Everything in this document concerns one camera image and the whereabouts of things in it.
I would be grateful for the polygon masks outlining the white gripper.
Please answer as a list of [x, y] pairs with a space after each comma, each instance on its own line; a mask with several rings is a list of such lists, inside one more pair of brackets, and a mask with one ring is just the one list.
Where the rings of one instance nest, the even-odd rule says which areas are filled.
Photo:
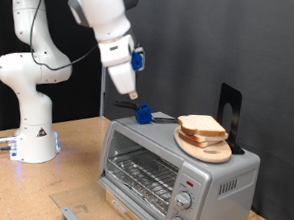
[[117, 91], [123, 95], [129, 94], [130, 99], [138, 98], [136, 78], [132, 66], [134, 41], [131, 35], [123, 36], [114, 42], [100, 42], [100, 58], [107, 68]]

